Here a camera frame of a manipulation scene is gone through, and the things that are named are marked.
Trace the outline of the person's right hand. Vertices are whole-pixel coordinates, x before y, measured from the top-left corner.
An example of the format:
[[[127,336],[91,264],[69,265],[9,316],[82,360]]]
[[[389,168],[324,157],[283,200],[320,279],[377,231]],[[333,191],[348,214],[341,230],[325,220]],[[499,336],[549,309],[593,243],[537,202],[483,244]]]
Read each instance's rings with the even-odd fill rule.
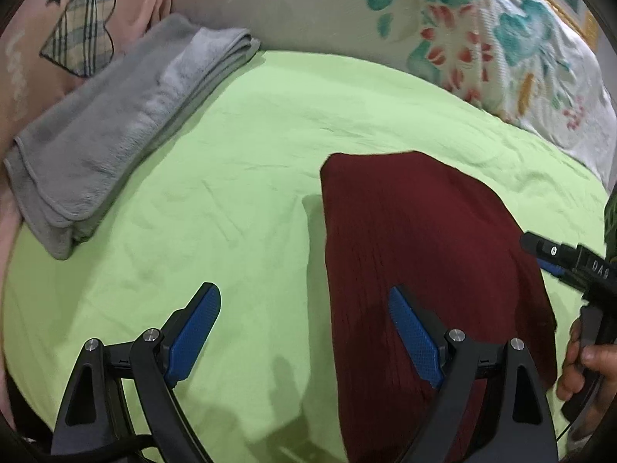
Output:
[[[570,339],[557,381],[556,395],[560,400],[569,400],[583,389],[585,380],[582,369],[599,373],[604,381],[597,394],[597,403],[609,406],[616,395],[617,352],[616,345],[582,346],[582,325],[576,319],[570,328]]]

